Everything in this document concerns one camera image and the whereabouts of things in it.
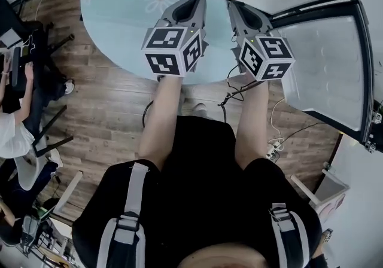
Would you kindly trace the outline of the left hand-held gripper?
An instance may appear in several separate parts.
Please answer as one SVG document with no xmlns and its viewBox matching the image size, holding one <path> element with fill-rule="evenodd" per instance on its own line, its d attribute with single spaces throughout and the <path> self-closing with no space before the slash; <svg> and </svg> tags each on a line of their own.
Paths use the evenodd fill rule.
<svg viewBox="0 0 383 268">
<path fill-rule="evenodd" d="M 141 50 L 152 73 L 185 77 L 196 70 L 208 46 L 206 8 L 206 0 L 179 0 L 147 30 Z"/>
</svg>

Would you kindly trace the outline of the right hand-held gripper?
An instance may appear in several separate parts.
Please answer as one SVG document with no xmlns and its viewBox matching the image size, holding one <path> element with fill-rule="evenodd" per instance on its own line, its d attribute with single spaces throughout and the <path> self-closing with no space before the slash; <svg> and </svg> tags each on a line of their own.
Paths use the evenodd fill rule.
<svg viewBox="0 0 383 268">
<path fill-rule="evenodd" d="M 236 1 L 227 9 L 240 73 L 247 72 L 256 81 L 280 80 L 295 62 L 287 40 L 272 34 L 269 18 L 258 9 Z"/>
</svg>

